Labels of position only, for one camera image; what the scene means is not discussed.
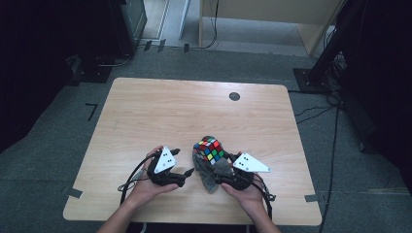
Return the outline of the black flat stand base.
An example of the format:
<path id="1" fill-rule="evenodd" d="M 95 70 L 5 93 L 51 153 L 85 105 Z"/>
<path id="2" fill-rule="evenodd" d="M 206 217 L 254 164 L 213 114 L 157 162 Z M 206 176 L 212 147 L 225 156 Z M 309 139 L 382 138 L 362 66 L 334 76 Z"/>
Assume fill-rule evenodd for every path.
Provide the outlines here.
<path id="1" fill-rule="evenodd" d="M 100 64 L 88 64 L 79 56 L 73 55 L 66 59 L 66 63 L 73 71 L 69 85 L 78 86 L 80 83 L 106 83 L 112 68 Z"/>

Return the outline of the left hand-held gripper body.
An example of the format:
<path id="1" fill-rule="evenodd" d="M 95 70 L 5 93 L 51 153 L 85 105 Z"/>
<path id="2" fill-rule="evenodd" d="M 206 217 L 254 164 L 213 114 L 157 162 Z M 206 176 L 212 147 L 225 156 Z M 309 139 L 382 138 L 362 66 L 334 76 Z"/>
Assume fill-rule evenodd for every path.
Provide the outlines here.
<path id="1" fill-rule="evenodd" d="M 183 174 L 172 173 L 171 169 L 177 164 L 175 156 L 171 154 L 168 147 L 154 153 L 152 163 L 149 166 L 147 175 L 152 183 L 164 186 L 175 183 L 178 187 L 182 187 L 185 182 L 181 181 Z"/>

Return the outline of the grey knitted cloth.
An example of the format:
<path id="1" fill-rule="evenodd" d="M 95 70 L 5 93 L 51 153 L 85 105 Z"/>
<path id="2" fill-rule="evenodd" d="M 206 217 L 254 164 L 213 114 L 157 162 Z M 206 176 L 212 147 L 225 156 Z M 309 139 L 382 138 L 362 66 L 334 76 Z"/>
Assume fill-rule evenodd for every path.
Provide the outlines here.
<path id="1" fill-rule="evenodd" d="M 214 165 L 211 165 L 209 162 L 197 158 L 192 149 L 192 161 L 208 193 L 213 193 L 218 188 L 218 185 L 213 180 L 214 174 L 229 175 L 231 173 L 229 163 L 225 156 Z"/>

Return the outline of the multicoloured puzzle cube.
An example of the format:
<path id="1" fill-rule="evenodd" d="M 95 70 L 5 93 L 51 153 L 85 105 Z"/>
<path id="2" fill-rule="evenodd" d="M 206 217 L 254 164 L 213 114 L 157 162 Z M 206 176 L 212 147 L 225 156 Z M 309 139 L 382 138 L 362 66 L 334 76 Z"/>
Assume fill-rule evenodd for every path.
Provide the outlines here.
<path id="1" fill-rule="evenodd" d="M 193 146 L 193 153 L 197 158 L 209 162 L 211 165 L 217 163 L 224 157 L 221 143 L 213 136 L 205 136 Z"/>

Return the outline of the person's right hand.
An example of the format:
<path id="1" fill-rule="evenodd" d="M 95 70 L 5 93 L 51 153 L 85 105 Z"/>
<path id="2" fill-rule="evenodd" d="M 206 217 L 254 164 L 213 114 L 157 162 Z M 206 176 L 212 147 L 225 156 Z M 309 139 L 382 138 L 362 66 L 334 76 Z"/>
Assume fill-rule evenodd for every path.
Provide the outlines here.
<path id="1" fill-rule="evenodd" d="M 254 223 L 270 220 L 263 204 L 263 184 L 258 175 L 254 175 L 254 182 L 244 190 L 236 190 L 227 183 L 222 183 L 221 188 L 237 200 L 241 209 Z"/>

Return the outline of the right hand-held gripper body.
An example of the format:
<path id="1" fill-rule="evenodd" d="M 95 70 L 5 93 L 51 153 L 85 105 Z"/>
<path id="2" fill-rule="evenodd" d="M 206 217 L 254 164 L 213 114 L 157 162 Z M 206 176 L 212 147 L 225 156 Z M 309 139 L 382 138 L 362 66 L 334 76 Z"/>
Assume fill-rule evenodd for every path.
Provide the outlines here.
<path id="1" fill-rule="evenodd" d="M 255 173 L 270 173 L 271 169 L 246 152 L 238 153 L 239 157 L 231 163 L 231 173 L 226 175 L 224 183 L 236 190 L 244 190 L 254 182 Z"/>

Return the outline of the light wooden cabinet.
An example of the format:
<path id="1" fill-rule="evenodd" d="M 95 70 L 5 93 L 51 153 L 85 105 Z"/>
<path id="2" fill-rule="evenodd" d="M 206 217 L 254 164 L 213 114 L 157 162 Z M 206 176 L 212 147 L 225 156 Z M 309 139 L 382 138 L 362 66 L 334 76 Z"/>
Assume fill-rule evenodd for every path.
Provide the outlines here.
<path id="1" fill-rule="evenodd" d="M 200 0 L 198 45 L 203 18 L 217 17 L 295 23 L 306 52 L 312 55 L 347 0 Z"/>

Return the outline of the black curtain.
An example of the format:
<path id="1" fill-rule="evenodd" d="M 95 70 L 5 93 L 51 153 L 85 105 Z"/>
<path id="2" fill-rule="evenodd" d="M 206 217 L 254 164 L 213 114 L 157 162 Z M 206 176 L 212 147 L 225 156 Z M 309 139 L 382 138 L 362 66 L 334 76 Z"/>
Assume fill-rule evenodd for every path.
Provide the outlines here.
<path id="1" fill-rule="evenodd" d="M 97 66 L 109 0 L 0 0 L 0 153 L 24 138 L 73 71 Z"/>
<path id="2" fill-rule="evenodd" d="M 343 31 L 343 89 L 371 120 L 365 140 L 395 165 L 412 194 L 412 0 L 360 4 Z"/>

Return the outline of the black cabinet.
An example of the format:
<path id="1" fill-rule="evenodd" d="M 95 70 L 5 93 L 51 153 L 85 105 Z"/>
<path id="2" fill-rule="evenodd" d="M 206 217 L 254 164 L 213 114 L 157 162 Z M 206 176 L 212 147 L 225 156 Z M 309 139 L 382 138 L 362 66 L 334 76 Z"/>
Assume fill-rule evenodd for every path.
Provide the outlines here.
<path id="1" fill-rule="evenodd" d="M 131 55 L 138 47 L 147 23 L 143 0 L 109 0 L 119 54 Z"/>

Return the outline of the black metal stand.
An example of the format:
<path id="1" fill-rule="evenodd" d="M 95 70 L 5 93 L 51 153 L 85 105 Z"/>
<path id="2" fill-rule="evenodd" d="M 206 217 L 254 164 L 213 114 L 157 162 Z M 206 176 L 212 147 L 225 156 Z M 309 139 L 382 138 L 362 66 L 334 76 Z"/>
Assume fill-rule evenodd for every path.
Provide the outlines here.
<path id="1" fill-rule="evenodd" d="M 344 44 L 344 36 L 349 32 L 356 14 L 365 0 L 349 0 L 344 4 L 343 13 L 340 13 L 340 24 L 330 42 L 312 69 L 293 68 L 294 77 L 303 93 L 326 93 L 330 89 L 326 86 L 326 71 L 334 57 L 340 52 Z"/>

